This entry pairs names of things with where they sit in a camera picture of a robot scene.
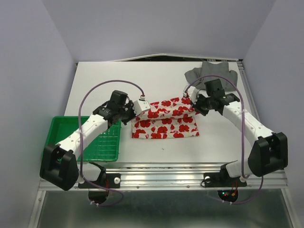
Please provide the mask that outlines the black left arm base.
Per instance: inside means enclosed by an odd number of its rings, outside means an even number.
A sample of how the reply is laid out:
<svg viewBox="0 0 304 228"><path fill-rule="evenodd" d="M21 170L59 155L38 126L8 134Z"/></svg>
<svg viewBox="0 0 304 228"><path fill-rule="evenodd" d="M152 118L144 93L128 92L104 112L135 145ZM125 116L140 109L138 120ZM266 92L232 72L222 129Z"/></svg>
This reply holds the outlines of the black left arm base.
<svg viewBox="0 0 304 228"><path fill-rule="evenodd" d="M76 182L80 189L92 189L88 192L91 205L109 207L124 199L123 192L119 190L121 174L107 173L105 167L95 162L83 165L83 175L79 175Z"/></svg>

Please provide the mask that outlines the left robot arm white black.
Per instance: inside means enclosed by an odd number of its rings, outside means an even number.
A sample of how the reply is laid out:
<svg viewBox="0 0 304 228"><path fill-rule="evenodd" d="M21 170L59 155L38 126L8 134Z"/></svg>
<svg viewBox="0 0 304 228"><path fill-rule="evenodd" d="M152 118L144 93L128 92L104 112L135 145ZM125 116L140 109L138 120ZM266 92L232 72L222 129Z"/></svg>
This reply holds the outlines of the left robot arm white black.
<svg viewBox="0 0 304 228"><path fill-rule="evenodd" d="M40 177L65 191L86 180L95 187L103 186L106 169L93 162L78 164L77 159L83 159L84 149L100 134L118 121L127 124L146 107L145 100L131 101L126 93L113 91L110 100L97 107L78 129L44 148Z"/></svg>

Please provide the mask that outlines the aluminium rail frame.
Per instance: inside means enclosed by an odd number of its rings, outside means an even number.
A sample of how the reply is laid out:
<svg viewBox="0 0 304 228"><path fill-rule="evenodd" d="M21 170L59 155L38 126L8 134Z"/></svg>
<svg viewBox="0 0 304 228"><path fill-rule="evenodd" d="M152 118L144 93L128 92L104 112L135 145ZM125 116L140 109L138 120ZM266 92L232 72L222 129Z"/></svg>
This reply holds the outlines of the aluminium rail frame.
<svg viewBox="0 0 304 228"><path fill-rule="evenodd" d="M62 191L40 181L31 228L299 228L284 171L251 177L238 189L240 201L219 201L216 188L201 186L218 163L109 163L121 174L124 199L111 207L89 203L88 190Z"/></svg>

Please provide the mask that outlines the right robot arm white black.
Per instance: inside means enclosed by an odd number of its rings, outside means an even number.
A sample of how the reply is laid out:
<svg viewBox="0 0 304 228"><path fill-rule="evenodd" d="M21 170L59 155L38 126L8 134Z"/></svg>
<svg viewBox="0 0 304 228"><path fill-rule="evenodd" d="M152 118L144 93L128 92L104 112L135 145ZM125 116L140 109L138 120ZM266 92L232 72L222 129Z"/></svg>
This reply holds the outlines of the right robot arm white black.
<svg viewBox="0 0 304 228"><path fill-rule="evenodd" d="M236 177L255 175L262 177L288 165L288 141L284 133L275 133L261 124L242 105L239 95L227 94L221 81L205 83L206 95L192 87L188 92L192 108L206 116L210 110L220 113L241 131L243 141L248 141L251 151L247 158L227 163L219 173L219 181L230 185Z"/></svg>

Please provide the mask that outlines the grey pleated skirt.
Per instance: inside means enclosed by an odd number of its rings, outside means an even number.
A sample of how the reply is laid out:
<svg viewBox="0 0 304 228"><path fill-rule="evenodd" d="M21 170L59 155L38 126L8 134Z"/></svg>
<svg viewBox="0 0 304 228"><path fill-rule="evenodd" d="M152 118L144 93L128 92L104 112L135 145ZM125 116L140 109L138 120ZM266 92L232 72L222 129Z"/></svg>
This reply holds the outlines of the grey pleated skirt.
<svg viewBox="0 0 304 228"><path fill-rule="evenodd" d="M238 74L236 71L229 69L228 62L212 64L210 62L203 61L201 67L193 68L192 70L187 71L184 75L189 84L202 76L222 76L223 78L232 82L234 86L237 86L238 82ZM197 89L205 90L206 88L204 83L215 79L218 79L218 77L206 77L200 81L197 81L193 86ZM225 79L219 78L224 90L226 92L235 91L234 87Z"/></svg>

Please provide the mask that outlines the green plastic tray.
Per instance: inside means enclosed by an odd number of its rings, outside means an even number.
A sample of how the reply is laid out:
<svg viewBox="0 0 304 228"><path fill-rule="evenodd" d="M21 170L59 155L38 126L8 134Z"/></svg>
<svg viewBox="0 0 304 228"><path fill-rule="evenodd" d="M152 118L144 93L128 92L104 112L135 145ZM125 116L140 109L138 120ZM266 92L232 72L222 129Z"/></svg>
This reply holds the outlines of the green plastic tray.
<svg viewBox="0 0 304 228"><path fill-rule="evenodd" d="M78 128L77 116L55 116L51 122L45 145L56 144ZM84 162L115 162L119 155L121 121L96 137L84 149Z"/></svg>

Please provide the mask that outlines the white red floral skirt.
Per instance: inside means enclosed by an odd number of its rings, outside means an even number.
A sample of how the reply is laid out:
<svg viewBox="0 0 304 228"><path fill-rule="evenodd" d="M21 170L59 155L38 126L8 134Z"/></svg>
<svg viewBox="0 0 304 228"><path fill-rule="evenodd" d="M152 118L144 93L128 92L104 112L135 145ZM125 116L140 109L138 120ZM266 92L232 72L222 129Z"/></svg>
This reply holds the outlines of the white red floral skirt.
<svg viewBox="0 0 304 228"><path fill-rule="evenodd" d="M188 97L150 103L150 110L132 120L134 139L171 139L199 136L195 115Z"/></svg>

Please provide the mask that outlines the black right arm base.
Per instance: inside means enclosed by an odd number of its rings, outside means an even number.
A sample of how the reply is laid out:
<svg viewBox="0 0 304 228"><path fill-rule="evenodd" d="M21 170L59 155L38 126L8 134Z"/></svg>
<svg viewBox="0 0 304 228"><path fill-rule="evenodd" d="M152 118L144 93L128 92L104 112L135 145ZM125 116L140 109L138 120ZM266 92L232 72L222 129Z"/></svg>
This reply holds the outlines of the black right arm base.
<svg viewBox="0 0 304 228"><path fill-rule="evenodd" d="M220 200L234 204L238 199L238 188L246 187L247 182L242 182L239 176L234 178L230 177L226 166L227 164L222 165L218 172L204 173L200 185L203 188L220 188L220 190L218 190Z"/></svg>

